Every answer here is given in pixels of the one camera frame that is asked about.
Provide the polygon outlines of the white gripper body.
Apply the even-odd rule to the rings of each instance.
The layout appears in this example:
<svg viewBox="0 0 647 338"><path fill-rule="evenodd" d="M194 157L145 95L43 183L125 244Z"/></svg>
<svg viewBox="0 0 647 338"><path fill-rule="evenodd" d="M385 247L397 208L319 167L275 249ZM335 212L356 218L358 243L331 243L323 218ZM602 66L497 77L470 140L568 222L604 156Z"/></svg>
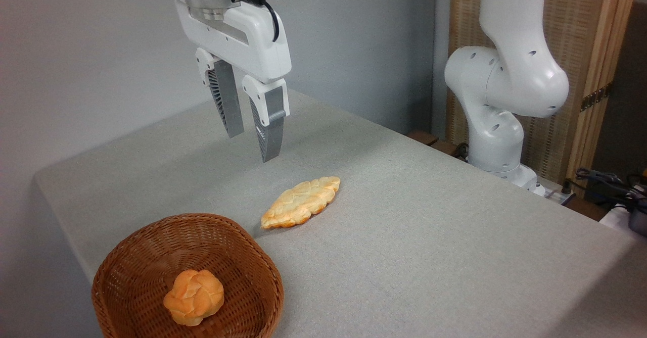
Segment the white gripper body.
<svg viewBox="0 0 647 338"><path fill-rule="evenodd" d="M280 35L273 41L273 20L268 9L248 3L227 9L222 20L198 20L184 0L176 11L188 39L198 47L268 84L292 69L290 50L281 18Z"/></svg>

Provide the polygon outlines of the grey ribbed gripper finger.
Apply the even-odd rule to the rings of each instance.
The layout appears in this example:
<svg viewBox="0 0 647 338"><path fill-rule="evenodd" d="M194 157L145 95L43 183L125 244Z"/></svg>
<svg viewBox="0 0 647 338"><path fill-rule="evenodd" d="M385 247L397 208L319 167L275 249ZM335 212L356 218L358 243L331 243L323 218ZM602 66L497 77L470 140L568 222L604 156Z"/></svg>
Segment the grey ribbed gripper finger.
<svg viewBox="0 0 647 338"><path fill-rule="evenodd" d="M200 47L196 50L196 61L229 138L240 135L244 124L232 65Z"/></svg>
<svg viewBox="0 0 647 338"><path fill-rule="evenodd" d="M242 86L250 99L252 117L262 161L276 158L284 137L284 120L290 115L288 89L284 79L270 84L245 75Z"/></svg>

